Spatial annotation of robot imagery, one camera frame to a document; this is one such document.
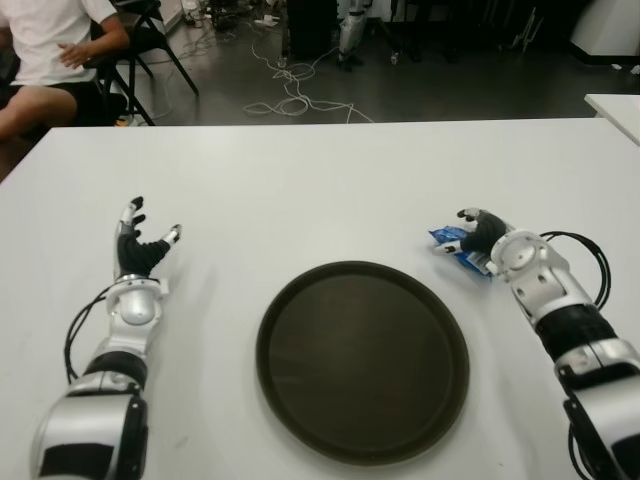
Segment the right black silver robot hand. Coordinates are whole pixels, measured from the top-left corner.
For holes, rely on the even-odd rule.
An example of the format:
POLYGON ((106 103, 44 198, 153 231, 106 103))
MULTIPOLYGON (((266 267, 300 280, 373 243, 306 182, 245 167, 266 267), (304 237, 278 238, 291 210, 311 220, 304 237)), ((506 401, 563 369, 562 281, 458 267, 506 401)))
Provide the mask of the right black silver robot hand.
POLYGON ((465 208, 457 217, 475 224, 475 229, 461 240, 445 242, 434 247, 437 255, 480 253, 489 256, 494 245, 507 233, 507 224, 496 215, 480 208, 465 208))

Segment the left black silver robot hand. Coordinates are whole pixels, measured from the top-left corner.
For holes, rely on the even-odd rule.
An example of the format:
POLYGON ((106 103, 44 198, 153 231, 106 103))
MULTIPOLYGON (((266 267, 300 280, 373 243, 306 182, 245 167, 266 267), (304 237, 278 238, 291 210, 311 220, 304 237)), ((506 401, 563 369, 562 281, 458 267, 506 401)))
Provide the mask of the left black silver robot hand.
POLYGON ((118 220, 114 250, 115 280, 128 275, 149 278, 153 269, 182 237, 182 226, 176 224, 159 240, 141 243, 138 226, 146 219, 144 214, 139 214, 143 205, 142 196, 133 198, 118 220))

